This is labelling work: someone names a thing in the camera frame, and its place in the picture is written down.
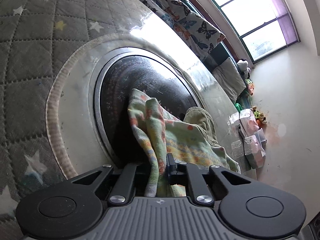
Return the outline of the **floral patterned baby shirt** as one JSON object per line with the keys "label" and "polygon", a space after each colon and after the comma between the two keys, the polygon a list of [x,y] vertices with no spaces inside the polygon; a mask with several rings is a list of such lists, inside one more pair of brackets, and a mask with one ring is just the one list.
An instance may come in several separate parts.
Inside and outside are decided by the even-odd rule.
{"label": "floral patterned baby shirt", "polygon": [[184,119],[179,120],[156,98],[132,89],[127,111],[133,134],[151,165],[145,196],[185,195],[181,183],[170,186],[167,181],[167,154],[172,154],[179,163],[195,164],[202,170],[210,165],[220,165],[241,172],[239,163],[218,143],[212,116],[205,109],[191,107]]}

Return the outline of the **tissue pack on table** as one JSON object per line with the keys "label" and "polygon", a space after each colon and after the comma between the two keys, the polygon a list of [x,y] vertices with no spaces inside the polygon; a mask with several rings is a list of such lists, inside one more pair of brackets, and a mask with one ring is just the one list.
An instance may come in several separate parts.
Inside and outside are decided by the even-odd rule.
{"label": "tissue pack on table", "polygon": [[255,135],[237,140],[231,147],[232,156],[242,172],[263,167],[266,153]]}

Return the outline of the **clear plastic storage box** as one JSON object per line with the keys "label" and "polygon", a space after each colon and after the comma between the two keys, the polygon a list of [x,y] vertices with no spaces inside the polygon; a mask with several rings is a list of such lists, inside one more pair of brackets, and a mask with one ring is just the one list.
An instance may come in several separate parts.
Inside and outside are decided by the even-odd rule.
{"label": "clear plastic storage box", "polygon": [[265,147],[267,144],[267,139],[265,137],[264,130],[262,128],[260,128],[258,131],[255,132],[254,135],[256,136],[256,138],[259,141],[259,143],[261,144],[261,146]]}

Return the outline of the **small plush toys pile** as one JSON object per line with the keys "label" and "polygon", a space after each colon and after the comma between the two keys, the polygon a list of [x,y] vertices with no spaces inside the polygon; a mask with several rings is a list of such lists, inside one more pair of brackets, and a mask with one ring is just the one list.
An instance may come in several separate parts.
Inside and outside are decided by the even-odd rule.
{"label": "small plush toys pile", "polygon": [[263,125],[267,124],[266,116],[264,115],[263,112],[260,112],[257,110],[257,106],[253,106],[251,108],[251,110],[252,110],[253,115],[255,117],[255,120],[260,128],[262,128]]}

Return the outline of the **grey plain cushion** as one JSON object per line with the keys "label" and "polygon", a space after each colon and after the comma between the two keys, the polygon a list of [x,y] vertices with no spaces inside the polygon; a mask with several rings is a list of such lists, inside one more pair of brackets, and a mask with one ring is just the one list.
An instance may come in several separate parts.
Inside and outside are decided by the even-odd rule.
{"label": "grey plain cushion", "polygon": [[213,69],[212,74],[231,102],[236,103],[239,95],[246,89],[246,85],[234,61],[228,57],[223,63]]}

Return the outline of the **white plush toy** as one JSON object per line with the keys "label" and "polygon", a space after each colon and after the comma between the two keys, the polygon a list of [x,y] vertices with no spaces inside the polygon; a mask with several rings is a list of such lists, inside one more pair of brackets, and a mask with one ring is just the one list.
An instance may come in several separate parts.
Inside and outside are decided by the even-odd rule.
{"label": "white plush toy", "polygon": [[250,78],[250,73],[251,69],[248,66],[248,61],[240,59],[237,63],[236,66],[240,70],[240,74],[244,77],[244,79],[249,79]]}

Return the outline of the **butterfly print cushion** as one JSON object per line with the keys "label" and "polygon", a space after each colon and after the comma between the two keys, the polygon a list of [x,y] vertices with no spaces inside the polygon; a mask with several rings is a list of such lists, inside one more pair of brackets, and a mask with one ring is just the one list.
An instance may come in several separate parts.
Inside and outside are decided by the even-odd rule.
{"label": "butterfly print cushion", "polygon": [[140,0],[203,62],[225,35],[181,0]]}

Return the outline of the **quilted star table cover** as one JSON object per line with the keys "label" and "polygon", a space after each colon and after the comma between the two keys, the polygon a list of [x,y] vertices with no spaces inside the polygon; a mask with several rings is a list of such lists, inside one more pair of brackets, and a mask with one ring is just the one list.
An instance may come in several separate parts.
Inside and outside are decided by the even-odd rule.
{"label": "quilted star table cover", "polygon": [[17,203],[26,195],[80,173],[62,171],[47,133],[47,99],[56,76],[75,51],[91,40],[122,37],[157,52],[181,71],[189,83],[203,84],[219,143],[231,150],[222,121],[234,110],[229,98],[206,74],[193,52],[139,0],[1,0],[1,239],[20,239]]}

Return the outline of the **window with green frame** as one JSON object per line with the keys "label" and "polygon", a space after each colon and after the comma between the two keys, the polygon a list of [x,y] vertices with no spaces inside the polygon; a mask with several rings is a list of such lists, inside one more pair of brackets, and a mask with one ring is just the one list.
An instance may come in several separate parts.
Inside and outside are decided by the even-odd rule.
{"label": "window with green frame", "polygon": [[253,63],[299,41],[284,0],[196,0],[203,8],[215,7]]}

